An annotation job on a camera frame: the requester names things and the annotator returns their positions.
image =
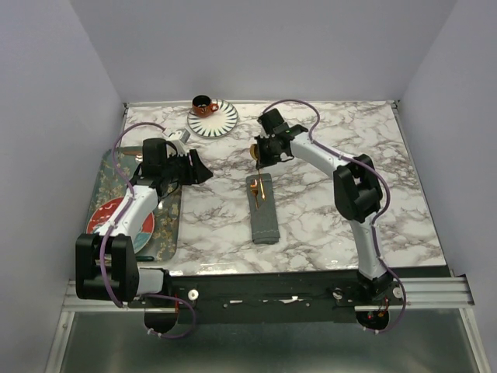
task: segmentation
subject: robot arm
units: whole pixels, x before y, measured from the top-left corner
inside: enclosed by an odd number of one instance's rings
[[[365,283],[371,294],[381,292],[391,283],[391,277],[377,258],[372,236],[371,220],[380,210],[383,197],[377,178],[364,168],[312,144],[307,128],[300,125],[290,127],[277,109],[264,113],[259,123],[263,131],[255,138],[257,144],[251,147],[252,157],[257,161],[256,167],[261,169],[286,162],[287,159],[283,158],[299,158],[333,178],[335,205],[350,223],[356,242],[360,281]],[[335,151],[352,158],[351,155]],[[356,159],[373,167],[367,155],[360,155]]]
[[[105,253],[112,261],[110,266],[106,265],[106,271],[116,297],[122,302],[130,302],[142,294],[170,295],[167,271],[138,269],[133,241],[145,218],[167,197],[171,183],[200,184],[212,177],[212,172],[200,161],[196,150],[187,149],[188,137],[188,131],[177,131],[167,141],[163,138],[144,140],[143,162],[130,180],[134,194],[128,189],[104,225],[93,233],[79,236],[76,241],[76,292],[79,298],[109,299],[96,260],[103,238],[111,227]],[[175,152],[168,153],[168,146]]]
[[[295,158],[302,159],[305,162],[312,164],[333,179],[336,178],[335,173],[340,167],[346,169],[348,165],[348,162],[338,159],[316,145],[313,145],[305,133],[299,134],[292,140],[290,149]],[[379,262],[374,249],[373,233],[371,230],[371,220],[373,219],[373,216],[374,213],[369,214],[364,217],[363,221],[347,219],[352,228],[354,241],[356,242],[359,272],[369,280],[381,277],[386,272]]]

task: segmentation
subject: screw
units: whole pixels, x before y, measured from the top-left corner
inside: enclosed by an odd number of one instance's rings
[[[343,298],[342,290],[336,288],[335,291],[333,291],[333,298],[337,301],[341,300]]]
[[[392,292],[394,294],[394,297],[402,299],[402,290],[400,288],[394,288]]]
[[[192,289],[188,292],[188,299],[190,301],[196,301],[199,298],[199,292],[197,289]]]

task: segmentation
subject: red teacup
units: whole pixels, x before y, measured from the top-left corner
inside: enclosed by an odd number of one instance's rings
[[[209,96],[197,96],[192,101],[192,110],[198,117],[209,117],[219,106],[213,103]]]

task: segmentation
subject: marble table surface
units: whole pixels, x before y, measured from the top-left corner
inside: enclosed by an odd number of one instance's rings
[[[349,223],[335,209],[332,181],[313,166],[295,159],[271,173],[280,225],[276,245],[251,241],[245,177],[255,173],[249,146],[259,134],[257,117],[268,103],[236,103],[239,121],[223,138],[192,133],[196,148],[214,178],[183,188],[178,248],[160,262],[173,275],[248,274],[357,267]],[[321,114],[315,132],[320,142],[351,154],[368,154],[391,188],[391,208],[379,222],[384,256],[392,267],[444,265],[442,249],[389,103],[313,103]],[[290,125],[310,127],[315,116],[307,107],[285,103],[278,109]],[[188,127],[188,103],[132,106],[125,127],[141,121],[171,130]],[[122,146],[141,145],[160,136],[159,129],[139,127]]]

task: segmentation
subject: gray wall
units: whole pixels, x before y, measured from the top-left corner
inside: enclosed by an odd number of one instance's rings
[[[123,107],[66,0],[0,12],[0,371],[43,371]]]
[[[127,102],[398,99],[454,0],[71,0]]]
[[[460,0],[409,84],[401,121],[448,263],[466,273],[497,370],[497,2]]]

